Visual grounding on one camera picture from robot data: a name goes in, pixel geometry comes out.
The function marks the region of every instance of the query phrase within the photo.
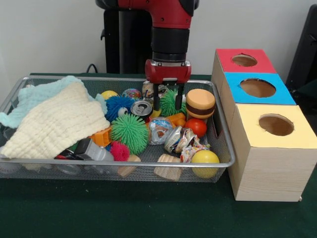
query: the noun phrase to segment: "red box lid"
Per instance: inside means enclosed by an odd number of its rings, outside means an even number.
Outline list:
[[[224,72],[276,73],[264,50],[216,49]]]

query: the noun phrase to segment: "green spiky ball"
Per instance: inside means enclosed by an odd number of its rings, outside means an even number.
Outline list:
[[[148,129],[145,122],[130,114],[118,117],[112,122],[111,139],[129,147],[130,153],[137,155],[148,145]]]
[[[177,94],[177,90],[167,90],[165,95],[160,99],[160,107],[162,108],[161,115],[163,117],[169,117],[178,113],[186,115],[185,103],[182,103],[182,108],[180,110],[175,109],[175,94]]]

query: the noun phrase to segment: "black cable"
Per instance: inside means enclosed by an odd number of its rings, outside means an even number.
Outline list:
[[[94,68],[95,73],[98,73],[97,67],[96,67],[93,63],[91,63],[91,64],[88,66],[88,68],[87,68],[87,70],[86,70],[86,73],[89,73],[91,67]]]

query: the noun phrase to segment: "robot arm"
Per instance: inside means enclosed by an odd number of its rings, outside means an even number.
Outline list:
[[[154,84],[154,109],[159,109],[160,84],[179,85],[175,107],[180,109],[184,83],[191,74],[191,65],[186,61],[189,28],[199,0],[96,0],[96,3],[104,9],[139,9],[151,14],[153,59],[147,60],[145,73]]]

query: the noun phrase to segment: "light blue towel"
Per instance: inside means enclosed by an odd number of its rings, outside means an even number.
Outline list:
[[[19,103],[17,107],[13,109],[9,115],[0,113],[0,123],[11,128],[18,128],[29,111],[43,101],[54,97],[73,82],[80,82],[83,84],[80,79],[75,78],[74,76],[67,76],[53,83],[41,84],[38,86],[31,85],[30,87],[22,88],[18,94]],[[88,95],[88,97],[90,101],[97,100],[100,102],[104,114],[107,114],[106,102],[102,95],[98,94],[96,99],[93,99],[90,95]]]

